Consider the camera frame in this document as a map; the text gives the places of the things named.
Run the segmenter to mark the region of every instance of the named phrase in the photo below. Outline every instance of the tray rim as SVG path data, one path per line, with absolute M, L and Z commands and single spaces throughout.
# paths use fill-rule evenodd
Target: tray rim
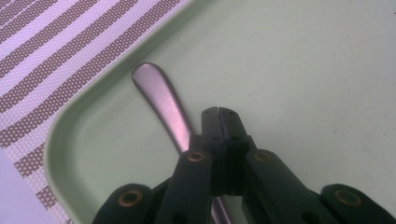
M 126 63 L 131 61 L 131 57 L 135 56 L 132 59 L 131 68 L 135 66 L 139 60 L 144 57 L 148 52 L 155 50 L 155 46 L 161 44 L 162 38 L 159 38 L 159 35 L 163 33 L 164 30 L 174 29 L 174 26 L 177 26 L 177 19 L 186 16 L 186 12 L 190 11 L 192 8 L 199 5 L 196 0 L 188 0 L 183 6 L 177 9 L 172 15 L 162 21 L 155 29 L 153 29 L 150 33 L 148 33 L 143 39 L 141 39 L 134 47 L 131 47 L 129 50 L 123 53 L 116 61 L 110 64 L 107 68 L 105 68 L 101 75 L 95 77 L 94 80 L 89 83 L 85 88 L 79 91 L 76 95 L 74 95 L 62 108 L 58 111 L 58 114 L 55 116 L 54 120 L 52 121 L 51 125 L 49 126 L 48 133 L 45 138 L 44 143 L 44 150 L 43 150 L 43 168 L 44 168 L 44 175 L 48 182 L 49 188 L 52 191 L 54 197 L 56 198 L 57 202 L 62 206 L 62 209 L 66 212 L 66 214 L 76 223 L 83 223 L 80 220 L 79 216 L 75 212 L 73 212 L 71 204 L 66 202 L 65 196 L 61 190 L 57 187 L 57 183 L 54 180 L 54 170 L 51 169 L 50 166 L 50 158 L 53 153 L 52 145 L 56 137 L 54 137 L 57 132 L 59 132 L 60 124 L 64 121 L 68 114 L 73 113 L 73 108 L 75 105 L 78 105 L 79 102 L 84 101 L 87 95 L 89 95 L 92 91 L 95 91 L 96 86 L 100 85 L 104 82 L 108 76 L 110 76 L 117 68 Z M 145 51 L 146 47 L 149 45 L 153 45 L 154 47 L 148 48 Z

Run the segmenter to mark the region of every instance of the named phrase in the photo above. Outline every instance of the metal spoon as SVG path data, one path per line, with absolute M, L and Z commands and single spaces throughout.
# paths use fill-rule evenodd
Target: metal spoon
M 142 63 L 132 72 L 132 80 L 160 118 L 177 151 L 188 150 L 191 125 L 165 72 L 153 63 Z M 214 224 L 234 223 L 221 197 L 212 199 L 211 217 Z

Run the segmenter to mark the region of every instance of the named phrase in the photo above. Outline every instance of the light green tray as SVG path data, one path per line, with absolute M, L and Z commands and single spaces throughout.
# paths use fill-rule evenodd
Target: light green tray
M 344 183 L 395 216 L 395 3 L 197 2 L 53 122 L 46 176 L 73 221 L 90 223 L 123 184 L 155 187 L 173 173 L 177 152 L 131 80 L 140 62 L 167 73 L 196 133 L 204 109 L 231 108 L 310 189 Z

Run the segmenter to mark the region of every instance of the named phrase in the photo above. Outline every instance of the striped placemat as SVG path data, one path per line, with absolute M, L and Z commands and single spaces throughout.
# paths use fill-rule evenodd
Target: striped placemat
M 188 0 L 0 1 L 0 147 L 58 223 L 43 170 L 62 106 Z

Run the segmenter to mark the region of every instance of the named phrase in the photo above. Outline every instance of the brown stripe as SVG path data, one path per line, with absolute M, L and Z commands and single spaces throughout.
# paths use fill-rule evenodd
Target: brown stripe
M 9 4 L 8 7 L 6 7 L 0 14 L 0 26 L 6 24 L 34 1 L 35 0 L 16 0 Z
M 43 46 L 54 36 L 59 34 L 64 28 L 70 25 L 76 18 L 81 16 L 86 10 L 92 7 L 98 0 L 80 1 L 66 10 L 55 21 L 46 26 L 37 35 L 23 43 L 17 49 L 12 51 L 0 62 L 0 74 L 7 74 L 15 68 L 20 62 L 28 57 L 35 50 Z
M 31 113 L 0 132 L 2 147 L 8 147 L 23 138 L 42 122 L 56 113 L 74 94 L 93 77 L 119 57 L 125 50 L 151 27 L 157 20 L 174 7 L 178 0 L 162 0 L 136 21 L 126 32 L 102 50 L 67 79 L 52 95 Z
M 9 1 L 0 1 L 0 12 L 5 9 L 5 6 L 8 5 L 12 0 Z
M 3 103 L 0 105 L 0 113 L 5 112 L 35 89 L 52 72 L 58 69 L 63 63 L 73 55 L 93 41 L 99 34 L 113 24 L 119 17 L 127 12 L 137 0 L 123 0 L 118 2 L 109 11 L 103 14 L 98 20 L 87 29 L 74 37 L 69 43 L 52 54 L 46 61 L 29 73 L 21 82 L 10 91 L 0 97 Z
M 19 161 L 15 162 L 15 167 L 23 177 L 31 175 L 43 166 L 43 148 L 44 144 L 29 152 Z
M 50 191 L 50 186 L 46 186 L 42 190 L 40 190 L 35 196 L 37 196 L 38 200 L 47 208 L 51 208 L 56 204 L 56 199 Z
M 56 0 L 38 0 L 0 29 L 0 44 L 52 6 Z

